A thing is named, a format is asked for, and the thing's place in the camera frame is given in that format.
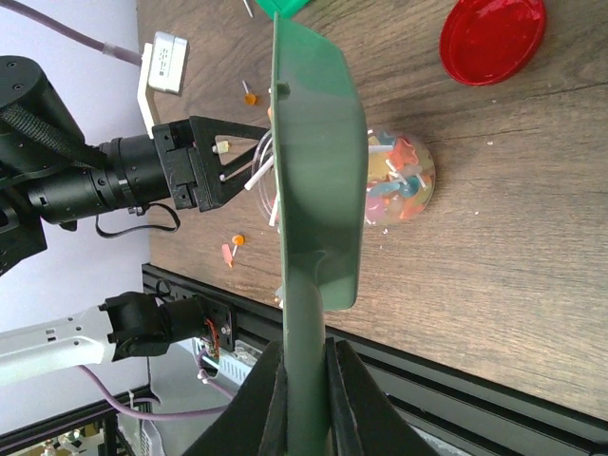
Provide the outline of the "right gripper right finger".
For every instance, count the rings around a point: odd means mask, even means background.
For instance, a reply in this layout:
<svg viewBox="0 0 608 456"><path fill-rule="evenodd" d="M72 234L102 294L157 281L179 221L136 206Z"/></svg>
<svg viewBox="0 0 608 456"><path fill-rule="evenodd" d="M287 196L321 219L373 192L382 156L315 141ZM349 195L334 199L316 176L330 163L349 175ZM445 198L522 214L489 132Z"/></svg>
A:
<svg viewBox="0 0 608 456"><path fill-rule="evenodd" d="M346 340L325 342L335 455L435 455L397 413Z"/></svg>

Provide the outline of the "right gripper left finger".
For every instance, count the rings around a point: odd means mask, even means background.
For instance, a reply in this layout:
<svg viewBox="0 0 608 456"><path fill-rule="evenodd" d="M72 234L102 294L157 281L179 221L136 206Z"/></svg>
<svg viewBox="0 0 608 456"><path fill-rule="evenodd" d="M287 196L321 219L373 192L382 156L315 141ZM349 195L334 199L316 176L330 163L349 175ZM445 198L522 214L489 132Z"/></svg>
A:
<svg viewBox="0 0 608 456"><path fill-rule="evenodd" d="M186 449L187 455L285 455L287 380L283 349L270 343L215 423Z"/></svg>

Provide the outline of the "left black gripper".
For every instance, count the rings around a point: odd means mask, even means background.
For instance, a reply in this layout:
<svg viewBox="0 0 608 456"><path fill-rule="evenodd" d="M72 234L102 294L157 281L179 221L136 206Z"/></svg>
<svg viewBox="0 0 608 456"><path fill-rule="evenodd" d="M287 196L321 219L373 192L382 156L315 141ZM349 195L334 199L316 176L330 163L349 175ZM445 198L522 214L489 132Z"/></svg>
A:
<svg viewBox="0 0 608 456"><path fill-rule="evenodd" d="M152 138L176 208L198 208L200 212L220 208L240 193L252 177L255 146L222 163L219 146L214 144L207 181L203 155L196 143L214 143L217 136L259 141L267 131L265 127L201 116L153 126Z"/></svg>

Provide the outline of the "green slotted scoop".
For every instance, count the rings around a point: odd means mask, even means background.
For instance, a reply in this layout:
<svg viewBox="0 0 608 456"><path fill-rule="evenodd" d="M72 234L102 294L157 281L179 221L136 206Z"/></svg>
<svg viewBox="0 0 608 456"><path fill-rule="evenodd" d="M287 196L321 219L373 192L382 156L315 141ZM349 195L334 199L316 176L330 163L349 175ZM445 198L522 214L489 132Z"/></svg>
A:
<svg viewBox="0 0 608 456"><path fill-rule="evenodd" d="M286 450L330 451L326 311L357 297L368 173L364 109L342 50L274 20L272 138L279 202Z"/></svg>

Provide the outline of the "green double candy bin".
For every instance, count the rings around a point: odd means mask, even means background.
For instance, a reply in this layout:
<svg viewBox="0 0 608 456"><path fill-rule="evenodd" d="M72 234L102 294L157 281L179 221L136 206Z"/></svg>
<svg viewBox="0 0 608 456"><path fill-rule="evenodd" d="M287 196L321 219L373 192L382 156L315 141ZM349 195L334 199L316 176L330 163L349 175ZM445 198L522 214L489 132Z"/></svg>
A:
<svg viewBox="0 0 608 456"><path fill-rule="evenodd" d="M256 0L256 3L271 19L276 14L284 18L292 18L304 9L310 0Z"/></svg>

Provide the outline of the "clear plastic jar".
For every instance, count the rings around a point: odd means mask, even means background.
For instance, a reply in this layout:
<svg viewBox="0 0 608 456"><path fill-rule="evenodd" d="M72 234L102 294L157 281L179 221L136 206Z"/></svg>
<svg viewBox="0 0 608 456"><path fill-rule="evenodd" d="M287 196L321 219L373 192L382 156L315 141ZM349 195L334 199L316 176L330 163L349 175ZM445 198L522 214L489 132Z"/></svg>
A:
<svg viewBox="0 0 608 456"><path fill-rule="evenodd" d="M428 206L436 184L434 160L428 148L415 137L379 128L367 132L368 176L364 222L380 226L406 221ZM244 185L255 191L262 215L278 225L274 149L267 131L254 152L252 177Z"/></svg>

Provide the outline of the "red jar lid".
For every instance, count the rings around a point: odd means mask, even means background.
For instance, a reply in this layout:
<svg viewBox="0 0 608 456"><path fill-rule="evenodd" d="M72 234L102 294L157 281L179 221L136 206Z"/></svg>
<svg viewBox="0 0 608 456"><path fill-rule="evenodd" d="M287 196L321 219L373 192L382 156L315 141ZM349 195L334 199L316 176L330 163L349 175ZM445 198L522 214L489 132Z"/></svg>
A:
<svg viewBox="0 0 608 456"><path fill-rule="evenodd" d="M447 75L468 86L490 86L519 72L541 45L543 1L458 1L447 16L439 55Z"/></svg>

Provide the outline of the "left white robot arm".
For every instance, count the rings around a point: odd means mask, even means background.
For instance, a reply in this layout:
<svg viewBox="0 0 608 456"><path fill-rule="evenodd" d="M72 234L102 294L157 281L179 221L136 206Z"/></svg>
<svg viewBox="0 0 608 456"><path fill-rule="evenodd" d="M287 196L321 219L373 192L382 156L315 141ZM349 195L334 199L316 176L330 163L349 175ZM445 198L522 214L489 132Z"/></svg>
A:
<svg viewBox="0 0 608 456"><path fill-rule="evenodd" d="M47 248L43 226L75 231L81 219L116 210L218 209L251 176L253 152L222 163L219 136L259 141L264 129L193 116L150 134L97 146L85 137L45 72L33 60L1 60L1 269ZM1 381L130 357L165 354L207 337L217 351L235 345L232 306L220 298L128 292L52 322L4 332Z"/></svg>

